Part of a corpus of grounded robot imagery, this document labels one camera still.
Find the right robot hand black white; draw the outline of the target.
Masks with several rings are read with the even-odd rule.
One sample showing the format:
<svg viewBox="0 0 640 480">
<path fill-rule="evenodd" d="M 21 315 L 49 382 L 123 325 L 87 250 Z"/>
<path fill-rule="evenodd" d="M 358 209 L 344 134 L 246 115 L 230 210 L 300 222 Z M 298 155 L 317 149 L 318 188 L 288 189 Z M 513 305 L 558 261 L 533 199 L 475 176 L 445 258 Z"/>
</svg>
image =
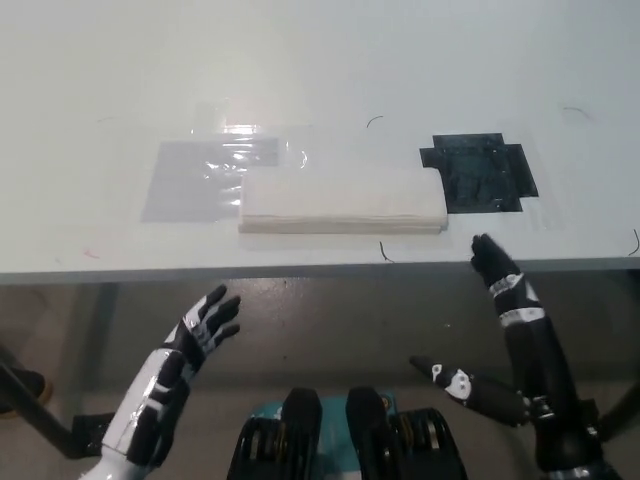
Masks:
<svg viewBox="0 0 640 480">
<path fill-rule="evenodd" d="M 427 356 L 413 356 L 410 364 L 465 408 L 506 426 L 532 425 L 535 461 L 547 477 L 593 476 L 604 465 L 602 446 L 584 419 L 550 316 L 525 274 L 491 236 L 474 236 L 471 250 L 471 265 L 504 334 L 513 385 Z"/>
</svg>

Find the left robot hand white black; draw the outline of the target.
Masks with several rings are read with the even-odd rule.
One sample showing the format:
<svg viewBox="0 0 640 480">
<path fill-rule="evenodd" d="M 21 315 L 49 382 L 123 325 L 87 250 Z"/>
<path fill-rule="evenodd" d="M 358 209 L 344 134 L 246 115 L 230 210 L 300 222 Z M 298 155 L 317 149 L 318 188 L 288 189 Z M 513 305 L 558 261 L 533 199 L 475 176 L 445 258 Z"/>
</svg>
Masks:
<svg viewBox="0 0 640 480">
<path fill-rule="evenodd" d="M 237 334 L 241 299 L 223 284 L 199 299 L 146 358 L 83 479 L 144 479 L 166 460 L 191 383 L 207 358 Z"/>
</svg>

